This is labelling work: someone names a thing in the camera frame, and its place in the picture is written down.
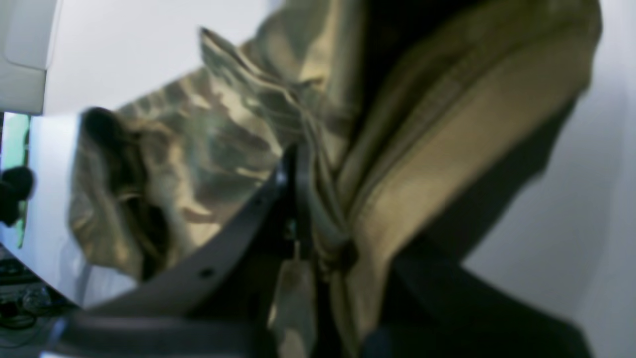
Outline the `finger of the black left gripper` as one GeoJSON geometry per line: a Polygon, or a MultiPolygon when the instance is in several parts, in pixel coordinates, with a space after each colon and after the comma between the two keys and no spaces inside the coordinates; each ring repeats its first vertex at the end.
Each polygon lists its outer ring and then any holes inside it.
{"type": "Polygon", "coordinates": [[[17,166],[1,173],[0,178],[0,221],[7,227],[13,226],[19,218],[19,203],[32,195],[35,174],[27,166],[17,166]]]}

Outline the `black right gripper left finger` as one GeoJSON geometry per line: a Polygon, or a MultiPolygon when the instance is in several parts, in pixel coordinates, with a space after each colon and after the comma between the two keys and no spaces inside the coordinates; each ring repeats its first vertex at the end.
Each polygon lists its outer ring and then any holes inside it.
{"type": "Polygon", "coordinates": [[[307,195],[296,144],[239,213],[140,287],[57,322],[42,358],[311,358],[316,345],[307,195]]]}

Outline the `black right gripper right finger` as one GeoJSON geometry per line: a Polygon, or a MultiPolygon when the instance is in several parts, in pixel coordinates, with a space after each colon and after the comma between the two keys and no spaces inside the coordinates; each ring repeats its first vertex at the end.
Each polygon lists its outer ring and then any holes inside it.
{"type": "Polygon", "coordinates": [[[365,358],[590,358],[579,329],[517,301],[433,244],[391,263],[379,325],[365,358]]]}

